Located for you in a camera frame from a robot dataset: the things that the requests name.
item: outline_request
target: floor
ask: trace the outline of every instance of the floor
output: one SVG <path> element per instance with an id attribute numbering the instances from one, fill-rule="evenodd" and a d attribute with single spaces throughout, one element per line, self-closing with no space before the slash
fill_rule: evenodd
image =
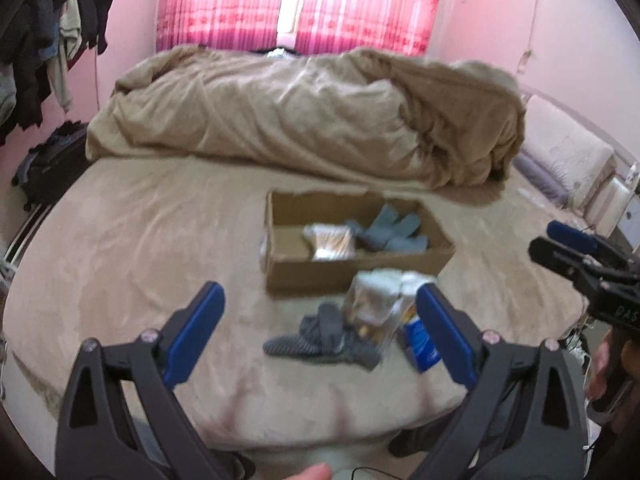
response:
<path id="1" fill-rule="evenodd" d="M 54 444 L 56 421 L 47 411 L 44 402 L 33 391 L 22 375 L 11 354 L 4 368 L 6 400 L 4 408 L 25 442 L 50 470 L 54 468 Z M 335 480 L 349 480 L 351 471 L 358 466 L 371 466 L 400 478 L 407 478 L 422 460 L 422 455 L 402 460 L 393 458 L 380 440 L 356 446 L 326 447 L 314 450 L 297 450 L 283 453 L 256 453 L 256 480 L 282 480 L 315 463 L 326 462 L 334 470 Z M 358 471 L 355 480 L 384 479 L 376 473 Z"/>

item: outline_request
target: curtain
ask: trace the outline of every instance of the curtain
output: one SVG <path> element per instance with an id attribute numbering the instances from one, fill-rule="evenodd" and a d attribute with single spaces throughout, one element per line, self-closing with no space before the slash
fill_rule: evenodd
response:
<path id="1" fill-rule="evenodd" d="M 359 45 L 424 54 L 438 0 L 303 0 L 296 49 L 343 52 Z"/>
<path id="2" fill-rule="evenodd" d="M 281 0 L 159 0 L 158 51 L 181 43 L 251 50 L 276 44 Z"/>

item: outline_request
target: human hand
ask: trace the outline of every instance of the human hand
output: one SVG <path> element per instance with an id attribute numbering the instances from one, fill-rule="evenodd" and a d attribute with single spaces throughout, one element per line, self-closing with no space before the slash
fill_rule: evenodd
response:
<path id="1" fill-rule="evenodd" d="M 285 480 L 331 480 L 334 472 L 327 464 L 316 464 Z"/>
<path id="2" fill-rule="evenodd" d="M 607 391 L 607 380 L 604 377 L 604 372 L 607 369 L 607 365 L 609 365 L 610 345 L 611 330 L 605 334 L 602 344 L 593 357 L 595 374 L 591 377 L 586 390 L 587 399 L 589 400 L 597 400 Z M 622 350 L 622 366 L 636 384 L 625 402 L 616 410 L 616 416 L 611 421 L 611 429 L 616 434 L 620 434 L 624 430 L 626 423 L 631 418 L 638 402 L 640 402 L 640 348 L 631 341 L 627 342 Z"/>

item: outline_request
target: bag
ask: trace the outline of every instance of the bag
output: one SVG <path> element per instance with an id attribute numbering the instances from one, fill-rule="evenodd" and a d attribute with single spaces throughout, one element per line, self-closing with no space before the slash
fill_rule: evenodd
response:
<path id="1" fill-rule="evenodd" d="M 91 163 L 84 154 L 87 123 L 66 121 L 47 142 L 29 150 L 12 181 L 27 195 L 24 210 L 54 205 Z"/>

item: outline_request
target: gray glove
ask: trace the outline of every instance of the gray glove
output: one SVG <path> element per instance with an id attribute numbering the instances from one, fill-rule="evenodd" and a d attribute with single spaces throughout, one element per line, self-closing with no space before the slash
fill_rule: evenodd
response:
<path id="1" fill-rule="evenodd" d="M 345 223 L 367 247 L 375 251 L 394 251 L 397 253 L 423 253 L 429 243 L 426 235 L 412 237 L 420 228 L 420 217 L 415 213 L 406 215 L 398 222 L 400 214 L 385 204 L 368 229 L 355 220 Z"/>

